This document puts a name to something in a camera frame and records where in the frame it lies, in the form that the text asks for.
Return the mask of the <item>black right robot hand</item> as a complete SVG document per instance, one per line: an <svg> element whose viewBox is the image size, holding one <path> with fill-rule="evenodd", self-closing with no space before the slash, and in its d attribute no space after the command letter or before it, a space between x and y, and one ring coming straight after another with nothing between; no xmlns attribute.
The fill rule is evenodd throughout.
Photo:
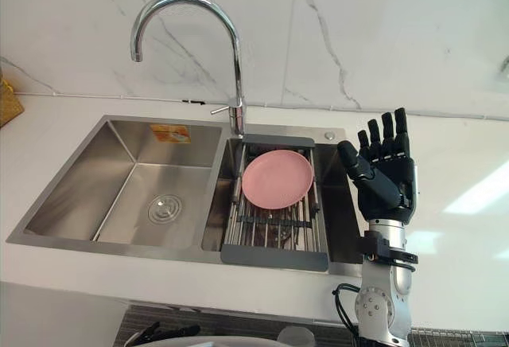
<svg viewBox="0 0 509 347"><path fill-rule="evenodd" d="M375 119L358 132L359 147L348 140L337 144L340 160L358 191L358 207L365 220L410 223L417 206L414 160L406 110L382 114L382 128Z"/></svg>

